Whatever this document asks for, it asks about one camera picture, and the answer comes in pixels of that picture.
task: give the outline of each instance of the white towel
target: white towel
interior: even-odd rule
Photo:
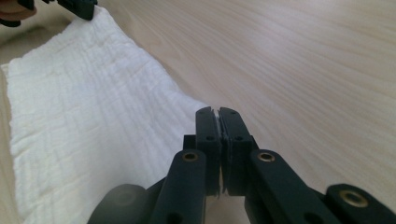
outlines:
[[[165,177],[205,106],[99,7],[3,68],[24,223],[87,223],[110,189]]]

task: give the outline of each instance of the wood grain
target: wood grain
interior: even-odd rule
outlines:
[[[332,184],[356,185],[396,211],[394,1],[104,0],[100,5],[184,92],[239,111],[259,146],[280,153],[308,186],[323,192]],[[59,21],[52,26],[64,27],[67,16],[55,17]],[[33,21],[31,26],[49,29]],[[4,32],[0,28],[1,63],[32,48],[21,45],[31,41],[30,34],[5,38]],[[35,38],[48,39],[45,34]],[[10,164],[2,156],[2,171],[3,161]],[[207,223],[219,223],[212,216],[240,209],[241,202],[225,197],[212,203],[216,212],[208,210]],[[243,215],[227,221],[246,222]]]

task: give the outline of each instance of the white cloth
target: white cloth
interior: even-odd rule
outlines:
[[[165,177],[205,106],[99,7],[3,68],[24,223],[87,223],[110,189]]]

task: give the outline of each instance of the folded cloth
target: folded cloth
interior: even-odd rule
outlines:
[[[100,7],[3,68],[24,223],[87,223],[110,189],[159,181],[205,106]]]

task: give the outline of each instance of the wooden table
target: wooden table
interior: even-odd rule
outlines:
[[[306,184],[366,189],[396,211],[394,1],[99,1],[181,89],[240,112],[261,148]],[[0,63],[45,43],[74,18],[56,4],[18,29],[0,27]],[[0,223],[19,223],[0,76]],[[247,223],[222,197],[206,223]]]

